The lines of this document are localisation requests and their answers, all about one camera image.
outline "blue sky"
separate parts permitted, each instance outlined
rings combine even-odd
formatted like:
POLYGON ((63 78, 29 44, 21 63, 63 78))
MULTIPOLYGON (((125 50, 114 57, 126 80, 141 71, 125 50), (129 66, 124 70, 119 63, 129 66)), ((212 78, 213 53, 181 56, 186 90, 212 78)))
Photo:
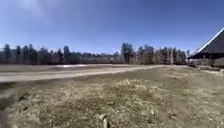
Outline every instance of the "blue sky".
POLYGON ((0 46, 120 51, 122 42, 192 52, 224 27, 223 0, 0 0, 0 46))

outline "road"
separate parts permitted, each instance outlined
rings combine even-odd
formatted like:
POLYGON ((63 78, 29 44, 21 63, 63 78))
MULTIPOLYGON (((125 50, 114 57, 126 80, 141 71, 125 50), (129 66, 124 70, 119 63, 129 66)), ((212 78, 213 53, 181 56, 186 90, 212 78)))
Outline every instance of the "road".
POLYGON ((100 67, 93 69, 76 69, 76 70, 61 70, 61 71, 41 71, 41 72, 0 72, 0 82, 19 82, 19 81, 34 81, 34 80, 47 80, 47 79, 62 79, 72 78, 88 75, 99 75, 108 73, 120 73, 127 71, 134 71, 140 69, 149 69, 162 67, 161 65, 153 66, 115 66, 115 67, 100 67))

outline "barn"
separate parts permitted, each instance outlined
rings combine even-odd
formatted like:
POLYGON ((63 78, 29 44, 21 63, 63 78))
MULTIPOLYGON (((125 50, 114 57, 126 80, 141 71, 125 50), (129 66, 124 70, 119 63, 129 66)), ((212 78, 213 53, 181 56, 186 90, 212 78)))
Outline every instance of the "barn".
POLYGON ((224 28, 205 43, 188 60, 202 60, 203 65, 224 66, 224 28))

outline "brown grass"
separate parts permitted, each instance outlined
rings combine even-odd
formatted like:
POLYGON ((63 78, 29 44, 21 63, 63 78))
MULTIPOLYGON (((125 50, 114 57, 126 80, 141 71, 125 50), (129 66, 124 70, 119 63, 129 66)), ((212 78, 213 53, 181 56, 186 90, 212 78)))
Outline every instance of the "brown grass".
POLYGON ((18 128, 224 127, 223 78, 189 68, 20 84, 4 110, 18 128))

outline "dark roof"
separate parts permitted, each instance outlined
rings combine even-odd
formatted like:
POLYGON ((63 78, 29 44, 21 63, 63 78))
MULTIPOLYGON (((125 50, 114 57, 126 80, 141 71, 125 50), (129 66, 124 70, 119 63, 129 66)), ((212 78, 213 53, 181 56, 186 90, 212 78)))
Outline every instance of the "dark roof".
POLYGON ((206 55, 206 58, 210 55, 213 58, 224 57, 224 28, 189 58, 200 59, 203 55, 206 55))

